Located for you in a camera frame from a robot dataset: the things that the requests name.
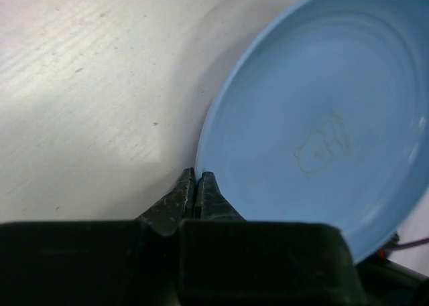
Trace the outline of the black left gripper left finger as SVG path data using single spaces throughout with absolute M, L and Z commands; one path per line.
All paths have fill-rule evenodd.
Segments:
M 193 167 L 182 171 L 172 188 L 136 220 L 148 224 L 162 236 L 171 236 L 184 218 L 193 217 L 195 172 Z

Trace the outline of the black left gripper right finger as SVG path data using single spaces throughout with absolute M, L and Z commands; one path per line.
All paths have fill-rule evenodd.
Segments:
M 245 220 L 224 198 L 213 172 L 204 172 L 198 182 L 196 219 L 226 222 Z

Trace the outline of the blue plastic plate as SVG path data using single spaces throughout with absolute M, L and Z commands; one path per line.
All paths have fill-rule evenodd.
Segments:
M 330 224 L 367 258 L 428 188 L 428 0 L 297 0 L 214 98 L 195 169 L 244 219 Z

